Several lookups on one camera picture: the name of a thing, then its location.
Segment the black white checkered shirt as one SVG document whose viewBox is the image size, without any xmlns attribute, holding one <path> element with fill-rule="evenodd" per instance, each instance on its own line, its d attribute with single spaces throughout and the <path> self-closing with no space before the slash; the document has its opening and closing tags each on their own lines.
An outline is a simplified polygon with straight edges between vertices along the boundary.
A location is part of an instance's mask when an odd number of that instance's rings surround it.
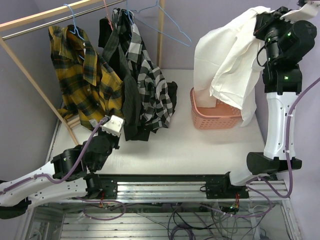
<svg viewBox="0 0 320 240">
<path fill-rule="evenodd" d="M 125 9 L 115 8 L 112 21 L 130 72 L 137 82 L 142 104 L 142 127 L 153 133 L 160 128 L 168 128 L 174 114 L 174 101 L 161 69 L 152 62 L 137 25 L 131 26 Z"/>
</svg>

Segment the blue hanger checkered shirt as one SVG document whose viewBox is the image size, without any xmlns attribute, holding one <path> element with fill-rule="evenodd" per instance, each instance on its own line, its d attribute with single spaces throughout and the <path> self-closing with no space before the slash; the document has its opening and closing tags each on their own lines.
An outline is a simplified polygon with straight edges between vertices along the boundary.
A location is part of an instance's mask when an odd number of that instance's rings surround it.
<svg viewBox="0 0 320 240">
<path fill-rule="evenodd" d="M 129 10 L 129 1 L 125 0 L 125 14 L 127 15 L 129 22 L 131 26 L 133 27 L 135 22 L 134 22 L 134 15 L 131 10 Z"/>
</svg>

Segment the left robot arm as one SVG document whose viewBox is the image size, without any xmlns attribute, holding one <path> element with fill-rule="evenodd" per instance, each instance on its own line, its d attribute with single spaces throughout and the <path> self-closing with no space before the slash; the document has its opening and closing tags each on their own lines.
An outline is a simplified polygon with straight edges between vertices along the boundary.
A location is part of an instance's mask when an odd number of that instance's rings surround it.
<svg viewBox="0 0 320 240">
<path fill-rule="evenodd" d="M 112 151 L 119 149 L 119 140 L 119 136 L 100 131 L 37 170 L 15 180 L 1 181 L 1 219 L 13 219 L 37 206 L 68 198 L 114 200 L 117 185 L 97 171 Z"/>
</svg>

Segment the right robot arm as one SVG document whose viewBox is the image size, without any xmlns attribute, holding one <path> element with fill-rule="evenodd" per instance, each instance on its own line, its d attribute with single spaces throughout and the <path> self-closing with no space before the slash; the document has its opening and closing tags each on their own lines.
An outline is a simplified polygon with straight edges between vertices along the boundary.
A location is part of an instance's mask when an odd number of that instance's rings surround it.
<svg viewBox="0 0 320 240">
<path fill-rule="evenodd" d="M 280 7 L 272 13 L 260 13 L 256 17 L 253 36 L 261 40 L 261 50 L 266 51 L 262 80 L 268 104 L 268 132 L 263 152 L 249 152 L 246 168 L 228 172 L 220 186 L 226 198 L 247 190 L 245 186 L 263 175 L 288 172 L 302 167 L 296 158 L 294 111 L 302 98 L 303 75 L 299 62 L 314 47 L 317 28 L 309 19 L 312 10 L 303 13 L 307 3 L 298 10 Z"/>
</svg>

